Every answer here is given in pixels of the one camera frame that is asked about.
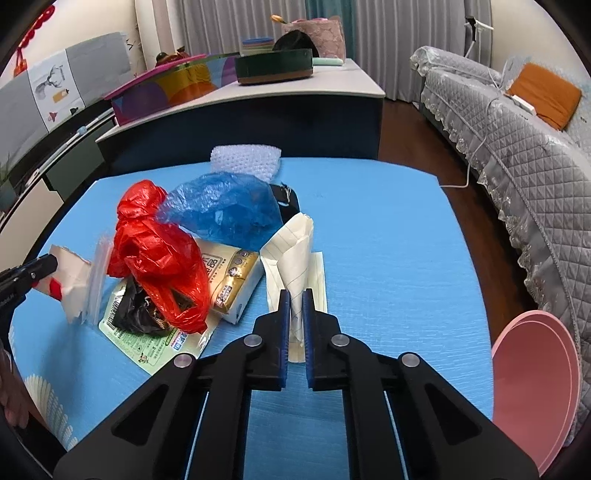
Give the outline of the person left hand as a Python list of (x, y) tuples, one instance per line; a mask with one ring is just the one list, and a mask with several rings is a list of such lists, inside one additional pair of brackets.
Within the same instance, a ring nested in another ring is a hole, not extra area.
[(29, 421), (28, 392), (11, 355), (1, 348), (1, 406), (12, 427), (24, 429)]

